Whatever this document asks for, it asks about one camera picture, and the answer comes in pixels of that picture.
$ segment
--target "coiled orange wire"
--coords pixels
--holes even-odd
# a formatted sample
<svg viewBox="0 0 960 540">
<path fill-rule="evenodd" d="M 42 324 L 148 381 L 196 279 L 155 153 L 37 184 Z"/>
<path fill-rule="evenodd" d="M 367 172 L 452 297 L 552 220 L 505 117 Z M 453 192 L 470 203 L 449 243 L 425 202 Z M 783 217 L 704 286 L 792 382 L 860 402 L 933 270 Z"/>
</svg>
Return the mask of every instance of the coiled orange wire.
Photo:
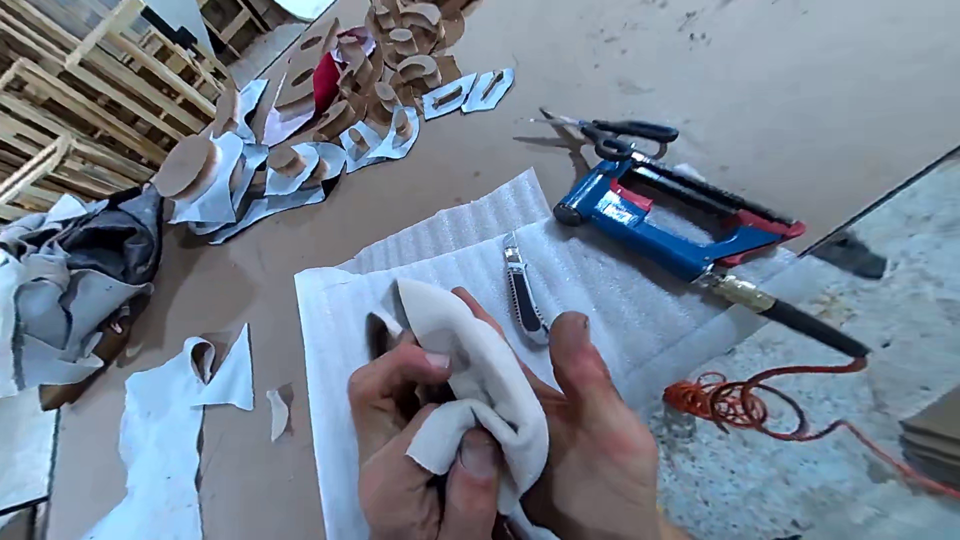
<svg viewBox="0 0 960 540">
<path fill-rule="evenodd" d="M 744 381 L 728 382 L 720 373 L 706 372 L 695 381 L 681 380 L 663 390 L 663 400 L 680 412 L 693 414 L 704 420 L 710 420 L 724 433 L 727 426 L 742 430 L 757 430 L 781 441 L 806 442 L 821 439 L 838 428 L 847 428 L 864 446 L 870 449 L 883 462 L 897 469 L 907 483 L 915 483 L 932 493 L 960 499 L 960 491 L 929 479 L 910 466 L 900 463 L 884 452 L 862 431 L 846 420 L 835 420 L 823 430 L 809 432 L 804 410 L 797 402 L 776 388 L 762 384 L 763 381 L 780 375 L 801 373 L 854 373 L 867 367 L 867 358 L 854 358 L 842 366 L 790 366 L 768 369 Z M 784 400 L 797 413 L 797 426 L 793 431 L 770 431 L 764 424 L 769 417 L 767 405 L 755 396 L 755 389 L 766 390 Z"/>
</svg>

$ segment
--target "wooden cutout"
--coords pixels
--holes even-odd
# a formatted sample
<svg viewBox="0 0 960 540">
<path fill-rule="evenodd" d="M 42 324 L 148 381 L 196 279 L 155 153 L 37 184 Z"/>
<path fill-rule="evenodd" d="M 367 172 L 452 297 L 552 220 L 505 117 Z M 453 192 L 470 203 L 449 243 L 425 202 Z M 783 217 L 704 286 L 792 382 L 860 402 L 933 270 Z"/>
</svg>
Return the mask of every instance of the wooden cutout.
<svg viewBox="0 0 960 540">
<path fill-rule="evenodd" d="M 425 55 L 417 55 L 402 61 L 396 67 L 396 72 L 404 83 L 423 79 L 427 87 L 437 88 L 442 82 L 437 62 Z"/>
<path fill-rule="evenodd" d="M 270 151 L 267 166 L 283 176 L 296 178 L 306 170 L 306 160 L 293 147 L 283 145 Z"/>
<path fill-rule="evenodd" d="M 217 100 L 217 111 L 213 117 L 213 136 L 220 137 L 226 132 L 235 132 L 240 127 L 240 92 L 236 88 L 227 88 Z"/>
<path fill-rule="evenodd" d="M 451 89 L 449 92 L 447 92 L 446 94 L 444 94 L 444 95 L 442 95 L 442 96 L 440 96 L 440 97 L 434 98 L 434 100 L 433 100 L 433 108 L 434 108 L 434 109 L 439 109 L 440 107 L 442 107 L 442 106 L 450 103 L 451 101 L 457 99 L 457 98 L 460 97 L 463 93 L 464 93 L 464 89 L 463 89 L 462 86 L 455 86 L 454 88 L 452 88 L 452 89 Z"/>
<path fill-rule="evenodd" d="M 343 99 L 330 106 L 320 118 L 317 129 L 313 134 L 315 142 L 326 142 L 335 139 L 339 134 L 353 124 L 356 116 L 349 100 Z"/>
<path fill-rule="evenodd" d="M 440 8 L 425 3 L 401 6 L 400 21 L 405 28 L 419 26 L 436 33 L 440 25 Z"/>
<path fill-rule="evenodd" d="M 367 140 L 363 137 L 363 134 L 360 133 L 356 128 L 350 128 L 347 132 L 347 135 L 350 137 L 350 140 L 353 141 L 353 151 L 358 153 L 360 156 L 368 153 L 370 151 L 370 144 L 367 143 Z"/>
<path fill-rule="evenodd" d="M 202 186 L 212 182 L 209 177 L 216 176 L 219 162 L 220 149 L 212 140 L 202 135 L 190 135 L 170 151 L 152 182 L 160 195 L 180 198 L 178 195 L 189 191 L 194 184 Z"/>
<path fill-rule="evenodd" d="M 404 57 L 412 57 L 418 53 L 414 42 L 414 33 L 406 28 L 397 28 L 390 32 L 390 39 L 394 42 L 396 52 Z"/>
<path fill-rule="evenodd" d="M 243 182 L 243 169 L 245 166 L 247 166 L 247 158 L 244 158 L 243 154 L 241 154 L 240 159 L 233 165 L 233 172 L 230 173 L 230 193 L 234 193 L 240 188 L 240 184 Z"/>
<path fill-rule="evenodd" d="M 434 57 L 437 63 L 437 69 L 440 70 L 440 78 L 446 85 L 452 83 L 464 76 L 457 67 L 457 61 L 451 56 Z"/>
<path fill-rule="evenodd" d="M 396 129 L 396 140 L 399 141 L 399 144 L 394 144 L 395 146 L 400 146 L 410 140 L 410 136 L 414 134 L 414 125 L 410 123 L 406 110 L 397 109 L 394 112 L 393 125 Z"/>
<path fill-rule="evenodd" d="M 487 87 L 484 88 L 483 93 L 480 94 L 480 101 L 487 99 L 487 96 L 490 95 L 490 92 L 491 90 L 493 90 L 493 87 L 496 86 L 496 84 L 499 83 L 500 81 L 503 81 L 503 70 L 497 69 L 496 71 L 493 72 L 493 78 L 490 79 L 489 83 L 487 83 Z"/>
<path fill-rule="evenodd" d="M 396 96 L 394 88 L 387 83 L 376 83 L 373 85 L 372 103 L 368 118 L 380 126 L 390 125 L 390 119 L 394 114 L 394 108 L 400 105 L 400 100 Z"/>
<path fill-rule="evenodd" d="M 467 30 L 467 22 L 460 12 L 456 12 L 450 17 L 444 17 L 444 20 L 442 20 L 440 24 L 444 31 L 437 46 L 434 48 L 436 51 L 442 51 L 453 46 L 454 43 L 464 36 L 464 32 Z"/>
<path fill-rule="evenodd" d="M 329 26 L 317 25 L 316 29 L 308 29 L 303 34 L 303 41 L 294 46 L 295 52 L 290 57 L 287 76 L 276 97 L 276 110 L 289 116 L 288 109 L 294 104 L 299 108 L 313 103 L 313 71 L 324 54 L 333 48 L 340 31 L 340 19 L 334 18 Z"/>
</svg>

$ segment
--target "brown cardboard sheet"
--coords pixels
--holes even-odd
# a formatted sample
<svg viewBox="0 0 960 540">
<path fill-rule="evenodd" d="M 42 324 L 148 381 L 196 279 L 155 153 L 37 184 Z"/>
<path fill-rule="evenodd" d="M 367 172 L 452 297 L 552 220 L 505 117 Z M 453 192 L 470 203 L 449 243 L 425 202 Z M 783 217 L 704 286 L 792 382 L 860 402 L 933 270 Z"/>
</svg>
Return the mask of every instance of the brown cardboard sheet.
<svg viewBox="0 0 960 540">
<path fill-rule="evenodd" d="M 341 0 L 321 24 L 360 24 L 366 9 Z M 346 176 L 326 202 L 274 215 L 223 246 L 166 229 L 156 293 L 132 330 L 142 350 L 62 411 L 48 538 L 80 538 L 123 498 L 126 377 L 192 335 L 226 345 L 244 323 L 255 409 L 206 413 L 204 538 L 323 538 L 295 273 L 340 263 L 530 166 L 556 203 L 584 171 L 569 149 L 543 145 L 559 138 L 527 121 L 539 106 L 675 125 L 682 136 L 669 161 L 803 219 L 809 233 L 792 245 L 803 248 L 960 141 L 958 18 L 951 0 L 480 0 L 452 53 L 464 73 L 516 69 L 496 110 L 432 120 L 408 158 Z M 286 383 L 292 434 L 271 443 L 264 393 Z"/>
</svg>

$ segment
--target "round wooden piece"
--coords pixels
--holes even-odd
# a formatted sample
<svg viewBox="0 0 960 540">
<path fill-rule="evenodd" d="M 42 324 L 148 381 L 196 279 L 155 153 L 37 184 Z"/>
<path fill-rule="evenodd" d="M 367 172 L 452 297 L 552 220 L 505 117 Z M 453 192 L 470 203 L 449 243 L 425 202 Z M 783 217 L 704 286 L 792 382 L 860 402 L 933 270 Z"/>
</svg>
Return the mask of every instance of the round wooden piece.
<svg viewBox="0 0 960 540">
<path fill-rule="evenodd" d="M 212 140 L 200 136 L 184 137 L 170 151 L 152 182 L 160 195 L 175 197 L 202 179 L 204 173 L 216 171 L 219 149 Z"/>
<path fill-rule="evenodd" d="M 275 148 L 267 157 L 267 166 L 283 176 L 296 178 L 306 169 L 306 160 L 289 146 Z"/>
</svg>

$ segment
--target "white fabric scrap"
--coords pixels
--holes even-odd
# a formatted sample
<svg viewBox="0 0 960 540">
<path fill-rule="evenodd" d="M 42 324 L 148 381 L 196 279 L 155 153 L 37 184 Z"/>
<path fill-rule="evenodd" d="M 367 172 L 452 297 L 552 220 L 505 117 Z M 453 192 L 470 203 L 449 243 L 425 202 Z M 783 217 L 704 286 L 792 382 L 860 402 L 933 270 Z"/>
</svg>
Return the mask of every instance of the white fabric scrap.
<svg viewBox="0 0 960 540">
<path fill-rule="evenodd" d="M 170 223 L 184 221 L 233 222 L 233 203 L 230 200 L 230 175 L 244 149 L 244 142 L 237 134 L 226 132 L 220 138 L 211 138 L 220 147 L 221 159 L 217 177 L 210 188 L 196 201 L 175 201 Z"/>
<path fill-rule="evenodd" d="M 322 187 L 294 191 L 289 195 L 271 195 L 256 199 L 250 203 L 250 207 L 247 209 L 247 213 L 244 214 L 243 219 L 214 233 L 209 243 L 214 245 L 222 244 L 265 217 L 284 210 L 295 209 L 296 207 L 316 205 L 317 203 L 322 203 L 325 199 L 326 193 Z"/>
<path fill-rule="evenodd" d="M 467 95 L 470 93 L 470 89 L 473 88 L 473 82 L 476 81 L 476 78 L 476 73 L 470 73 L 452 83 L 448 83 L 434 90 L 430 90 L 429 93 L 423 94 L 423 119 L 432 120 L 459 109 L 460 106 L 466 102 Z M 457 86 L 460 87 L 460 95 L 437 107 L 437 99 L 446 96 Z"/>
<path fill-rule="evenodd" d="M 312 143 L 302 142 L 295 145 L 293 149 L 299 152 L 306 161 L 303 172 L 296 177 L 289 177 L 276 172 L 274 169 L 267 169 L 267 187 L 264 190 L 266 195 L 288 195 L 297 191 L 313 174 L 313 169 L 317 168 L 320 154 L 317 153 L 317 149 L 313 147 Z"/>
<path fill-rule="evenodd" d="M 405 158 L 410 153 L 414 143 L 417 142 L 417 137 L 420 136 L 420 117 L 417 116 L 417 110 L 413 107 L 397 105 L 394 108 L 394 113 L 400 108 L 403 108 L 403 112 L 407 115 L 407 121 L 410 122 L 410 138 L 397 144 L 396 126 L 391 125 L 390 132 L 383 138 L 383 142 L 371 152 L 371 158 L 389 158 L 391 160 Z"/>
<path fill-rule="evenodd" d="M 247 125 L 247 114 L 250 114 L 251 111 L 256 109 L 256 104 L 260 102 L 260 96 L 263 95 L 263 90 L 267 88 L 267 83 L 269 83 L 269 81 L 266 79 L 256 79 L 247 83 L 247 85 L 240 90 L 240 103 L 237 106 L 237 112 L 240 117 L 236 119 L 236 133 L 248 144 L 256 142 L 256 135 L 253 133 L 253 130 L 250 129 L 250 126 Z"/>
<path fill-rule="evenodd" d="M 514 85 L 514 69 L 512 67 L 504 69 L 503 78 L 491 88 L 490 93 L 487 94 L 487 99 L 483 99 L 483 91 L 487 89 L 487 85 L 492 79 L 492 71 L 484 73 L 477 79 L 476 85 L 473 85 L 473 90 L 470 91 L 470 96 L 460 107 L 463 112 L 491 110 L 496 107 L 496 104 L 500 103 L 503 96 L 507 94 L 507 90 Z"/>
<path fill-rule="evenodd" d="M 353 158 L 353 147 L 356 144 L 353 143 L 353 139 L 350 138 L 350 129 L 354 129 L 360 132 L 360 135 L 363 136 L 364 140 L 367 141 L 367 145 L 370 146 L 370 150 L 366 154 L 360 156 L 357 160 Z M 370 126 L 364 123 L 363 120 L 359 120 L 356 124 L 353 124 L 349 128 L 345 129 L 343 133 L 340 134 L 340 143 L 344 145 L 344 150 L 347 151 L 347 172 L 351 173 L 361 167 L 366 167 L 367 165 L 373 165 L 374 163 L 380 163 L 386 158 L 378 158 L 373 155 L 373 151 L 376 150 L 380 143 L 383 141 Z"/>
<path fill-rule="evenodd" d="M 281 88 L 283 88 L 283 80 L 286 79 L 286 77 L 287 75 L 284 73 L 283 77 L 280 78 Z M 260 140 L 260 144 L 275 146 L 286 140 L 296 130 L 300 129 L 310 118 L 313 118 L 314 110 L 312 108 L 297 116 L 284 118 L 283 115 L 280 114 L 280 111 L 276 109 L 276 98 L 278 97 L 279 92 L 274 98 L 274 103 L 270 106 L 270 111 L 267 113 L 267 120 L 263 125 L 263 137 Z"/>
<path fill-rule="evenodd" d="M 509 473 L 500 480 L 497 510 L 513 513 L 520 496 L 540 477 L 549 448 L 546 416 L 513 349 L 453 293 L 407 279 L 397 280 L 396 286 L 423 349 L 451 357 L 449 384 L 457 397 L 427 417 L 407 455 L 443 475 L 464 433 L 482 425 L 500 444 Z"/>
<path fill-rule="evenodd" d="M 253 366 L 250 355 L 250 325 L 243 326 L 220 369 L 193 405 L 236 405 L 253 410 Z"/>
<path fill-rule="evenodd" d="M 203 540 L 197 470 L 204 390 L 192 356 L 213 357 L 199 337 L 165 364 L 130 375 L 120 420 L 120 457 L 127 466 L 127 496 L 83 536 L 84 540 Z"/>
<path fill-rule="evenodd" d="M 270 402 L 270 441 L 276 441 L 287 431 L 290 423 L 290 406 L 283 401 L 279 390 L 267 390 L 267 401 Z"/>
<path fill-rule="evenodd" d="M 313 142 L 313 148 L 326 163 L 326 173 L 323 180 L 330 180 L 340 176 L 347 164 L 347 151 L 332 142 Z"/>
</svg>

